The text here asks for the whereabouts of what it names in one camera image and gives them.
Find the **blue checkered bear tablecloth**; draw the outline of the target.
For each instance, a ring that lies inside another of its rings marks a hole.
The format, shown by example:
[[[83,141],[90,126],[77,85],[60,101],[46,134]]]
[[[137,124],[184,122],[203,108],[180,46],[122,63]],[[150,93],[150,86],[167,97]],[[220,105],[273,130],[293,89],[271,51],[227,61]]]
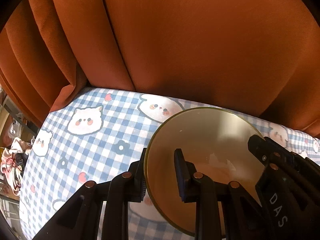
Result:
[[[172,115],[207,104],[123,90],[85,88],[65,108],[49,113],[33,143],[20,191],[20,224],[26,239],[33,239],[56,211],[88,180],[103,183],[127,171],[139,160],[153,133],[168,117],[159,117],[160,106]],[[102,106],[84,135],[69,132],[77,109]],[[302,131],[228,110],[251,123],[263,135],[289,151],[309,157],[319,165],[319,139]],[[151,203],[148,192],[142,203],[129,207],[129,239],[194,239],[165,221]]]

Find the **orange curtain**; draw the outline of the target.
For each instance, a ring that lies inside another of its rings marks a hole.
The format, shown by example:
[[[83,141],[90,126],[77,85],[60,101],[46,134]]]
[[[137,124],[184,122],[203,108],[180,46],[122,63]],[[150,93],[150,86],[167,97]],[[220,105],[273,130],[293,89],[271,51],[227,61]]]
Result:
[[[319,0],[1,0],[1,85],[36,126],[92,86],[319,137]]]

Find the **green floral bowl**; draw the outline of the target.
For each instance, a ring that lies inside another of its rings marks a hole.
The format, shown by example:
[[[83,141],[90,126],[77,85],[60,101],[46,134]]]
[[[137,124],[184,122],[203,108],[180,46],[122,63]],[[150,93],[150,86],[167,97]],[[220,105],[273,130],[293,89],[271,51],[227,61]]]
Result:
[[[174,151],[180,148],[186,161],[212,180],[238,181],[258,200],[255,185],[263,164],[248,150],[252,135],[262,134],[249,122],[215,107],[184,110],[163,122],[146,150],[144,173],[148,194],[157,211],[181,232],[195,234],[196,206],[185,204],[178,192]]]

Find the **cluttered shelf items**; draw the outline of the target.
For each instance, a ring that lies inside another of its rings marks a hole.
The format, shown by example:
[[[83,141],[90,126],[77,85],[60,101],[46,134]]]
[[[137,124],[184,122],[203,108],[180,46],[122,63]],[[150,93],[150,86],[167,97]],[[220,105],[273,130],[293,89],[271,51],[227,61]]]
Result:
[[[27,124],[27,119],[1,88],[1,213],[15,233],[20,229],[22,177],[34,135]]]

